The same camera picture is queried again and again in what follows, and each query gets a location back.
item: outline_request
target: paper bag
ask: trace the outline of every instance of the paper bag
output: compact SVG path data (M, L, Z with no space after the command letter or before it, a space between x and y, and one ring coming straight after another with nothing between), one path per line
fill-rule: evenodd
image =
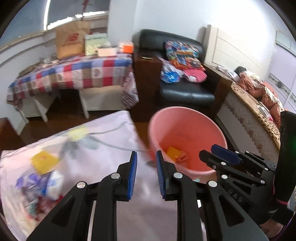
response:
M57 58L84 54L84 37L90 34L90 22L73 21L56 28Z

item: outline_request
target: plastic bag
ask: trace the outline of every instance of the plastic bag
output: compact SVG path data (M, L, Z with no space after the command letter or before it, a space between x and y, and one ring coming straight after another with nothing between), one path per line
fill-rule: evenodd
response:
M220 65L218 65L216 69L224 73L226 76L232 78L235 82L239 82L239 76L235 71L232 71L231 69L225 68Z
M159 58L163 62L163 67L160 73L160 79L167 84L177 83L183 76L183 71L176 69L169 61Z

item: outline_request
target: plastic bucket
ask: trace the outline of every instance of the plastic bucket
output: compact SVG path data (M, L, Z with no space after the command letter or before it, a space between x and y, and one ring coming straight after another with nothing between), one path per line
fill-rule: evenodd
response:
M227 148L222 131L210 118L179 106L161 109L153 115L148 126L148 138L154 160L156 151L161 150L165 161L174 163L179 172L203 183L215 179L216 174L199 159L199 152L210 151L213 144ZM178 165L166 155L169 146L188 154L188 168Z

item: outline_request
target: yellow sponge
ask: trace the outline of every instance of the yellow sponge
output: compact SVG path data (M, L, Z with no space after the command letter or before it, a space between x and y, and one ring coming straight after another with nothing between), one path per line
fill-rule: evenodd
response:
M58 158L46 151L41 151L31 158L34 169L41 175L51 171L58 161Z
M174 161L176 161L176 159L181 155L181 153L181 151L172 146L170 146L166 152L166 154Z

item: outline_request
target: floral pillow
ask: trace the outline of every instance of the floral pillow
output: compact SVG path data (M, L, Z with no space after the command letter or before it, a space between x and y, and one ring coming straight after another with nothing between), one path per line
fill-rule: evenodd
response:
M174 41L166 41L165 49L168 60L175 68L180 70L200 69L205 71L204 67L198 60L197 46Z

